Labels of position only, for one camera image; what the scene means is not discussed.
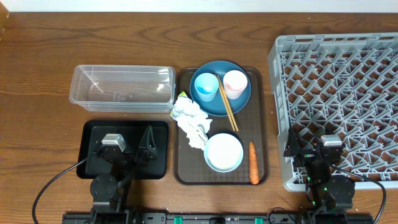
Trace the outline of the white paper napkin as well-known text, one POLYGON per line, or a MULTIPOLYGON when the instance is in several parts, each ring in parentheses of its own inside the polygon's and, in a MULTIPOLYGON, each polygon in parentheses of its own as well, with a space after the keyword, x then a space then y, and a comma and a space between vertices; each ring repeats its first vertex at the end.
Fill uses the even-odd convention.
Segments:
POLYGON ((213 120, 199 107, 198 103, 189 97, 177 97, 170 116, 177 122, 178 127, 187 134, 188 144, 192 148, 204 151, 205 144, 208 141, 207 133, 213 120))

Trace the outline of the light blue bowl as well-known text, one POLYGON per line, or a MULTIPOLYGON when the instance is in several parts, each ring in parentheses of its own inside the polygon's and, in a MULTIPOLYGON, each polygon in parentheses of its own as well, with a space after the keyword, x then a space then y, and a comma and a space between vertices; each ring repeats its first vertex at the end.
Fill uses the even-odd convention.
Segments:
POLYGON ((232 134, 219 133, 207 141, 204 158, 208 166, 216 172, 231 172, 243 161, 243 145, 232 134))

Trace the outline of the yellow foil snack wrapper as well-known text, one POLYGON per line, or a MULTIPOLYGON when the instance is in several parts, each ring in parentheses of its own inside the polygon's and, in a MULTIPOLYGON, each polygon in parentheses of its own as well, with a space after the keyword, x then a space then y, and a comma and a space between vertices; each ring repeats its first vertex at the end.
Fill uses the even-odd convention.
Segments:
POLYGON ((182 92, 178 95, 178 98, 188 98, 188 96, 187 96, 187 94, 186 94, 184 91, 182 91, 182 92))

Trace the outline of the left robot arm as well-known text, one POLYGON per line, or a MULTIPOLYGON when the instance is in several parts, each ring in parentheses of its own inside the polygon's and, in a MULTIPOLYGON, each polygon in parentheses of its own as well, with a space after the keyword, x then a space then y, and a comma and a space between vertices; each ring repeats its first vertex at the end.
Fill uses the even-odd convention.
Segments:
POLYGON ((147 126, 139 145, 127 146, 121 134, 107 134, 95 151, 97 157, 112 164, 111 172, 95 177, 90 185, 93 210, 116 213, 121 209, 123 196, 119 189, 130 183, 140 166, 158 158, 152 126, 147 126))

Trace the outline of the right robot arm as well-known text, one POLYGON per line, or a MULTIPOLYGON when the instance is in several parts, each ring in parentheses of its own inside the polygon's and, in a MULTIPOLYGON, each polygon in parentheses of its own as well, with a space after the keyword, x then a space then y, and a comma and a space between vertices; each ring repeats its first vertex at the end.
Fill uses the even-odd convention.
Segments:
POLYGON ((306 149, 299 145, 294 130, 289 129, 284 157, 291 157, 295 167, 305 169, 306 191, 314 204, 314 214, 343 213, 353 206, 354 181, 343 175, 331 174, 331 166, 340 161, 343 146, 338 135, 324 134, 306 149))

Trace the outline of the grey dishwasher rack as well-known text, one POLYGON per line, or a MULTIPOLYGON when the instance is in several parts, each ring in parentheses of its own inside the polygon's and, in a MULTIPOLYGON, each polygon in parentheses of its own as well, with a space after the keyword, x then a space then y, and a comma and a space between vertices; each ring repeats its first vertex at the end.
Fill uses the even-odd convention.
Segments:
POLYGON ((268 63, 286 190, 307 181, 284 156, 289 131, 313 149, 326 129, 345 144, 338 173, 364 176, 357 189, 397 187, 397 34, 282 35, 268 63))

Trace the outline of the black plastic tray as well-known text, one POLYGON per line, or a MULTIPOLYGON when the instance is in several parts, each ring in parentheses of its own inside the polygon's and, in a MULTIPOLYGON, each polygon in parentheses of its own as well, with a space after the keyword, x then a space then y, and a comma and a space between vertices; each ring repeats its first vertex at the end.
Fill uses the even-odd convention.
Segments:
POLYGON ((152 127, 158 158, 137 168, 136 179, 161 179, 165 175, 169 126, 165 121, 90 120, 83 127, 78 161, 95 151, 108 134, 121 134, 127 149, 137 149, 148 126, 152 127))

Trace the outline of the orange carrot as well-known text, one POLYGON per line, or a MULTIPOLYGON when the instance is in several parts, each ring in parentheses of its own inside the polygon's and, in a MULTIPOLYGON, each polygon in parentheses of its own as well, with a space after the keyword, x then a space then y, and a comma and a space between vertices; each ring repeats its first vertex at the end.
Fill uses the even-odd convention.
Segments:
POLYGON ((256 147, 252 141, 249 142, 249 178, 253 185, 257 185, 259 183, 256 147))

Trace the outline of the brown serving tray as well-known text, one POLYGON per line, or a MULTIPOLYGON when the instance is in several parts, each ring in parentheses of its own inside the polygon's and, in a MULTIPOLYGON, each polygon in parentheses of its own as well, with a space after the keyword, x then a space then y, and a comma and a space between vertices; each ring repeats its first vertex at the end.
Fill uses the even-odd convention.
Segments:
POLYGON ((245 68, 251 82, 251 96, 246 106, 234 114, 238 132, 231 129, 227 117, 210 116, 209 138, 220 143, 210 146, 211 152, 192 148, 187 134, 176 127, 174 176, 184 185, 250 185, 249 143, 256 148, 259 182, 269 176, 266 120, 262 77, 255 68, 245 68))

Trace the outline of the clear plastic bin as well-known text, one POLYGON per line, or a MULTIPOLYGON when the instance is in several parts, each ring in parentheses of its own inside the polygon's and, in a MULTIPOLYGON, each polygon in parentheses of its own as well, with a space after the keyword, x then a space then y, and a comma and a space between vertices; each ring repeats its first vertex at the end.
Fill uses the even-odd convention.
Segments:
POLYGON ((149 65, 79 65, 69 100, 88 111, 168 113, 175 98, 175 70, 149 65))

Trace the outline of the light blue cup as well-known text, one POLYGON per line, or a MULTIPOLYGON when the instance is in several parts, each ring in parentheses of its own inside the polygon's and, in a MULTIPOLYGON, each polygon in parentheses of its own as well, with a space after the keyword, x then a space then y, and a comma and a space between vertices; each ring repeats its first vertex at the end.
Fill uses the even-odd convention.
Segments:
POLYGON ((218 79, 212 73, 202 73, 194 81, 195 91, 204 102, 210 102, 215 98, 218 86, 218 79))

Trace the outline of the pink cup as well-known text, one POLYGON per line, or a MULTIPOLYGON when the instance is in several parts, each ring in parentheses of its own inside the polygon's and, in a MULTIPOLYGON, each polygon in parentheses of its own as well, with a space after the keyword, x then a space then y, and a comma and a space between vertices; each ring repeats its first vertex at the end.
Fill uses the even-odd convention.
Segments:
POLYGON ((229 99, 238 99, 248 85, 248 78, 239 70, 227 72, 223 77, 223 85, 226 96, 229 99))

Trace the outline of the dark blue plate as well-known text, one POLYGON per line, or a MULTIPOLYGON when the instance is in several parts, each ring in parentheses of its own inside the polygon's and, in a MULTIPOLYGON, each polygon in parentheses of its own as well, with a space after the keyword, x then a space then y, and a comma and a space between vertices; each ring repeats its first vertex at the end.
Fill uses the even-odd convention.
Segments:
POLYGON ((221 78, 222 83, 224 83, 224 76, 232 70, 243 72, 243 74, 246 76, 248 80, 248 84, 246 88, 243 90, 242 95, 237 99, 228 100, 232 112, 237 113, 246 106, 251 96, 251 81, 249 80, 247 73, 239 65, 222 60, 213 61, 202 65, 193 74, 192 79, 190 81, 190 95, 192 97, 192 100, 196 102, 199 105, 199 107, 207 114, 213 116, 226 116, 227 112, 226 108, 224 107, 223 100, 221 98, 221 93, 218 90, 215 93, 215 97, 209 102, 205 102, 200 98, 200 93, 195 88, 195 82, 197 78, 203 73, 211 73, 213 76, 218 75, 221 78))

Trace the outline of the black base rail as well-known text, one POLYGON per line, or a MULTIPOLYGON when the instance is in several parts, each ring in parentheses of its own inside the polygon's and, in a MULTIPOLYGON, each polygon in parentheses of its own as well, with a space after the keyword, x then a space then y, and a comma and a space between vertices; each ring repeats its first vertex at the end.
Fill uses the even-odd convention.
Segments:
POLYGON ((269 215, 199 215, 166 213, 68 213, 62 217, 62 223, 71 224, 266 224, 295 223, 295 215, 271 213, 269 215))

